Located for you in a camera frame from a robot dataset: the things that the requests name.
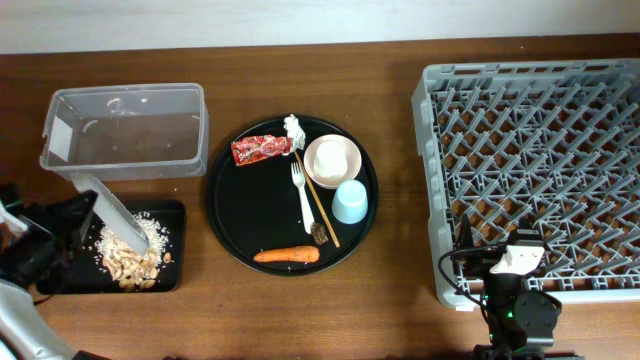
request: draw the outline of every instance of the wooden chopstick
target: wooden chopstick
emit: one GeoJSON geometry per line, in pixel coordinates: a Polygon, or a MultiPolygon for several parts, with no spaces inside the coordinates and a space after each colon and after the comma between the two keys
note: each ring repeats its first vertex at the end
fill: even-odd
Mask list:
{"type": "Polygon", "coordinates": [[[333,239],[333,243],[336,247],[340,247],[340,242],[338,241],[338,237],[336,233],[333,232],[333,228],[331,227],[331,223],[329,222],[329,218],[327,214],[324,212],[324,208],[322,207],[322,203],[320,203],[320,199],[318,199],[318,194],[316,194],[316,189],[313,188],[313,184],[311,179],[309,179],[309,175],[307,175],[307,169],[304,168],[304,164],[302,160],[300,160],[300,156],[298,156],[298,152],[293,152],[296,155],[296,159],[298,160],[298,164],[302,168],[302,173],[304,174],[304,178],[307,179],[307,184],[309,184],[309,189],[311,189],[311,194],[313,194],[313,198],[316,201],[316,205],[318,205],[318,209],[320,209],[320,214],[322,214],[322,218],[324,219],[325,224],[327,224],[327,229],[329,229],[329,234],[331,234],[331,239],[333,239]]]}

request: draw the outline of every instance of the white plastic fork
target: white plastic fork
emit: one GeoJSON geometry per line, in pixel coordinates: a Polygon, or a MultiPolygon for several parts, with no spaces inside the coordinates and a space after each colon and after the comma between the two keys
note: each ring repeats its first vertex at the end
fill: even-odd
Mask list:
{"type": "Polygon", "coordinates": [[[309,207],[309,200],[307,200],[307,193],[304,191],[304,174],[297,162],[291,164],[291,178],[293,179],[293,185],[298,188],[298,194],[300,195],[300,207],[302,208],[302,222],[304,224],[304,231],[307,234],[311,234],[311,224],[313,224],[313,214],[311,213],[311,207],[309,207]]]}

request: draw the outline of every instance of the white robot part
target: white robot part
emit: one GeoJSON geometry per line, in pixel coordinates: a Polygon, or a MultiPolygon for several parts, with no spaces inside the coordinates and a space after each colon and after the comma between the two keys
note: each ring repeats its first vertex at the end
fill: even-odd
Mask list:
{"type": "Polygon", "coordinates": [[[7,225],[9,226],[9,230],[11,230],[11,232],[17,236],[27,231],[28,229],[27,224],[23,223],[20,219],[11,215],[5,209],[4,205],[2,204],[2,201],[0,201],[0,224],[2,223],[7,223],[7,225]]]}
{"type": "Polygon", "coordinates": [[[526,275],[538,267],[544,255],[542,246],[507,245],[507,252],[491,268],[492,274],[526,275]]]}
{"type": "Polygon", "coordinates": [[[0,280],[0,346],[3,359],[71,360],[73,351],[40,317],[24,289],[0,280]]]}

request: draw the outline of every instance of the plastic container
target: plastic container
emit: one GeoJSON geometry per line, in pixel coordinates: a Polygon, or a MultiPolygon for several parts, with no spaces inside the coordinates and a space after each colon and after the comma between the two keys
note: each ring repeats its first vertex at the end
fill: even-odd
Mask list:
{"type": "Polygon", "coordinates": [[[367,215],[367,189],[358,180],[347,180],[338,186],[331,211],[343,224],[355,224],[367,215]]]}
{"type": "Polygon", "coordinates": [[[124,85],[57,91],[40,165],[69,179],[202,176],[209,114],[198,84],[124,85]]]}
{"type": "MultiPolygon", "coordinates": [[[[640,300],[640,62],[635,59],[427,67],[411,99],[437,269],[461,218],[476,246],[533,220],[550,247],[527,289],[563,303],[640,300]]],[[[482,280],[444,270],[476,298],[482,280]]]]}

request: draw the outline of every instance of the carrot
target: carrot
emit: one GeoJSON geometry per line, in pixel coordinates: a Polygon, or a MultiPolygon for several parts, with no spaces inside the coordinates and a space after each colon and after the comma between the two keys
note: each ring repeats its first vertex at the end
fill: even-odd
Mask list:
{"type": "Polygon", "coordinates": [[[296,246],[285,249],[267,250],[253,257],[257,262],[294,261],[316,262],[320,258],[320,251],[315,246],[296,246]]]}

